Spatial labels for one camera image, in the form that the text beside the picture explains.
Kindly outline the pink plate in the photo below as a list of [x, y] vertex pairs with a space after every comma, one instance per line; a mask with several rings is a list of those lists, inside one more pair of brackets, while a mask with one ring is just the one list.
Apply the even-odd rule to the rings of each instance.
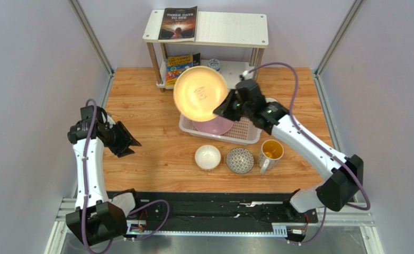
[[217, 116], [214, 119], [206, 122], [194, 121], [193, 125], [200, 132], [223, 135], [233, 127], [234, 123], [234, 121], [223, 118], [221, 116]]

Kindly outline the white plastic basket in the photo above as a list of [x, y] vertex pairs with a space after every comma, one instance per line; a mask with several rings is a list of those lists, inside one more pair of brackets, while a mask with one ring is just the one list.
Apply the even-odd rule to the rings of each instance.
[[262, 132], [261, 129], [256, 128], [252, 122], [245, 117], [242, 117], [240, 121], [235, 122], [231, 129], [222, 135], [209, 134], [197, 130], [193, 121], [183, 115], [180, 115], [179, 118], [179, 128], [183, 132], [195, 137], [218, 140], [243, 146], [257, 143], [260, 140], [260, 134]]

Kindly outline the yellow plate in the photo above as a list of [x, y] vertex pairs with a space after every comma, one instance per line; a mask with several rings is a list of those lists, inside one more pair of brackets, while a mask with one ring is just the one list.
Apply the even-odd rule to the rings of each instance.
[[196, 66], [184, 71], [174, 85], [173, 99], [181, 115], [196, 122], [206, 122], [229, 93], [227, 82], [216, 70]]

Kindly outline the white striped bowl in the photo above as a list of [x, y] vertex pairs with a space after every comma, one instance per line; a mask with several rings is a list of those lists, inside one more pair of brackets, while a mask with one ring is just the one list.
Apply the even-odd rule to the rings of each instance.
[[214, 170], [221, 162], [221, 153], [212, 145], [203, 145], [197, 149], [194, 155], [195, 162], [202, 170]]

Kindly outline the grey patterned bowl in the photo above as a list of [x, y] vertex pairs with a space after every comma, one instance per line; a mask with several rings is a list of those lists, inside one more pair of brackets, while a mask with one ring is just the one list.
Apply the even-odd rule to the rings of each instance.
[[236, 174], [246, 174], [254, 167], [254, 156], [245, 148], [231, 149], [226, 155], [226, 165]]

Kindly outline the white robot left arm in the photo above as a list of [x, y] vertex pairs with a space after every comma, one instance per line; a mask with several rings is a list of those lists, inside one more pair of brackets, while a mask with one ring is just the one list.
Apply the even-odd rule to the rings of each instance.
[[90, 247], [126, 234], [127, 216], [136, 207], [134, 189], [108, 197], [104, 149], [122, 158], [134, 153], [132, 146], [141, 144], [122, 122], [114, 121], [99, 106], [82, 107], [80, 114], [81, 120], [67, 133], [76, 157], [78, 193], [75, 211], [66, 215], [66, 225], [83, 245]]

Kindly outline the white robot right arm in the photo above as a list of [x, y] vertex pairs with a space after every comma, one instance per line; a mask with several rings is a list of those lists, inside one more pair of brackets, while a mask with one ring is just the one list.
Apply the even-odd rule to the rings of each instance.
[[279, 102], [267, 102], [255, 81], [240, 81], [213, 112], [229, 120], [248, 118], [255, 127], [290, 146], [319, 173], [324, 182], [296, 190], [288, 201], [290, 211], [326, 207], [339, 212], [362, 188], [363, 160], [325, 144]]

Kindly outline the white bowl dark outside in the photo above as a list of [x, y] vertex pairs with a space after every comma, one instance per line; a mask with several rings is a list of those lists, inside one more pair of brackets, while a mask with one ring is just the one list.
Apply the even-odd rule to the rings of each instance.
[[271, 97], [266, 97], [265, 98], [266, 102], [271, 103], [271, 102], [278, 102], [278, 100], [271, 98]]

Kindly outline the blue white ceramic jar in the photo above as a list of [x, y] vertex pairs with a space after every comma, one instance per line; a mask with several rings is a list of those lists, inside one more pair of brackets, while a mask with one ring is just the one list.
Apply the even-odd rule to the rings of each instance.
[[208, 67], [214, 69], [215, 71], [220, 71], [221, 63], [218, 59], [209, 59]]

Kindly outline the patterned mug yellow inside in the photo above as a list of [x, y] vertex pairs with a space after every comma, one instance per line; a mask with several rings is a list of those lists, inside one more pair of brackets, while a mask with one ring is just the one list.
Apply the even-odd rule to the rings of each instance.
[[279, 160], [284, 156], [282, 144], [276, 140], [266, 140], [257, 156], [257, 164], [260, 167], [260, 174], [266, 173], [273, 169]]

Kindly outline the dark blue book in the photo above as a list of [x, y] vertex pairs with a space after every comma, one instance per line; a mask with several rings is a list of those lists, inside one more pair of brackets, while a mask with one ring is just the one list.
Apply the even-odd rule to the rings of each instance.
[[200, 66], [201, 65], [201, 54], [196, 53], [192, 55], [193, 57], [193, 67]]

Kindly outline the yellow treehouse book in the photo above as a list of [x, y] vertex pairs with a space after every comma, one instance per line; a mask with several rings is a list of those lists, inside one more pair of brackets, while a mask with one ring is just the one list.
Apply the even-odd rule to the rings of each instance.
[[166, 61], [166, 81], [165, 85], [172, 87], [178, 77], [189, 68], [193, 67], [193, 55], [172, 56]]

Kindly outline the white two-tier shelf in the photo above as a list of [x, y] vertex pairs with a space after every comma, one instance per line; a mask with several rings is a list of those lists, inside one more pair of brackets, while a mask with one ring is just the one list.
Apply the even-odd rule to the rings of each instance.
[[[166, 43], [158, 41], [164, 10], [152, 10], [146, 25], [143, 40], [146, 43], [156, 76], [156, 86], [161, 92], [171, 89], [166, 85]], [[249, 61], [220, 61], [220, 72], [228, 88], [234, 88], [239, 75], [251, 71], [262, 63], [268, 47], [268, 26], [265, 14], [205, 12], [197, 15], [195, 40], [172, 41], [172, 45], [239, 47], [252, 50]]]

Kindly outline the dark Three Days book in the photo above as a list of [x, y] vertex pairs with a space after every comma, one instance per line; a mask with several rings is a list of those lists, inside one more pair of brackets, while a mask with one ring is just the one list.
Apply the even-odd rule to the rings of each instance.
[[159, 42], [195, 41], [198, 7], [165, 8]]

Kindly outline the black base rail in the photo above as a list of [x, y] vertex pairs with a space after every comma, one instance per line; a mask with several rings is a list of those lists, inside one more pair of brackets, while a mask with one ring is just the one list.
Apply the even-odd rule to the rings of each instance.
[[[117, 237], [138, 240], [150, 233], [257, 235], [302, 241], [317, 223], [315, 210], [289, 208], [288, 193], [108, 192], [87, 209], [76, 205], [66, 215], [72, 233], [89, 246]], [[296, 223], [301, 233], [286, 230]]]

